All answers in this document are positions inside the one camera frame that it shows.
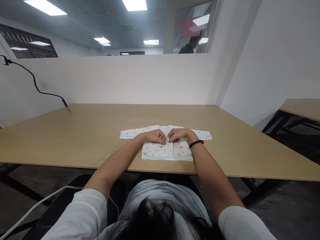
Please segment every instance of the concrete floor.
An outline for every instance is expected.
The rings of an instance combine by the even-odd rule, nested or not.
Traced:
[[[47,196],[57,189],[68,185],[82,174],[93,174],[94,170],[22,165],[10,176],[23,183],[42,196]],[[124,173],[120,179],[129,189],[138,177],[136,173]],[[199,189],[212,221],[215,221],[212,208],[203,192],[197,176],[191,176]],[[229,178],[240,198],[250,191],[240,178]],[[291,181],[272,195],[255,205],[250,210],[256,213],[278,240],[318,240],[320,237],[320,183]],[[0,183],[0,232],[14,225],[36,201]],[[39,218],[46,206],[40,205],[24,222]],[[28,230],[20,232],[10,240],[19,240]]]

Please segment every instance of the pink object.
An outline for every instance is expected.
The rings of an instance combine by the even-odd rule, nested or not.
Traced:
[[[197,26],[192,20],[197,19],[199,17],[188,18],[183,20],[180,28],[180,38],[189,38],[194,36],[200,36],[200,31],[203,26]]]

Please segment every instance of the printed fabric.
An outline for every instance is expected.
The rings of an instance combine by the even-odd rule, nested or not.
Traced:
[[[164,135],[167,136],[173,128],[183,127],[172,125],[154,125],[144,128],[129,129],[121,131],[120,139],[133,139],[139,133],[149,132],[155,129],[160,129],[164,133]],[[208,131],[200,131],[193,129],[192,131],[195,132],[195,134],[199,137],[200,140],[212,140],[210,132]],[[160,143],[155,142],[145,142],[142,147],[142,159],[192,161],[193,156],[185,138],[181,138],[179,143],[169,143],[169,139],[167,138],[166,145],[161,145]]]

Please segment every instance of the ceiling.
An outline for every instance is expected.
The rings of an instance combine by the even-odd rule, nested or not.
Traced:
[[[0,16],[89,48],[163,47],[165,0],[146,0],[147,11],[128,12],[122,0],[48,0],[67,13],[49,16],[23,0],[0,0]],[[111,46],[93,38],[105,37]],[[159,45],[144,40],[159,39]]]

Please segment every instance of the black chair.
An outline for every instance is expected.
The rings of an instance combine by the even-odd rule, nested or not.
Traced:
[[[91,175],[81,175],[74,179],[69,186],[74,187],[84,187],[88,180],[90,179]],[[80,189],[65,189],[60,196],[50,205],[50,207],[46,210],[46,212],[42,215],[39,221],[27,232],[27,234],[23,237],[23,240],[37,240],[41,239],[49,229],[57,222],[59,217],[62,215],[66,207],[71,203],[73,199],[73,195],[76,192],[79,192]],[[111,190],[110,196],[112,197],[113,201],[117,204],[119,209],[124,204],[124,197],[125,197],[125,186],[123,182],[117,180]],[[118,217],[118,210],[108,199],[107,202],[108,208],[108,217],[107,217],[107,226],[116,222]]]

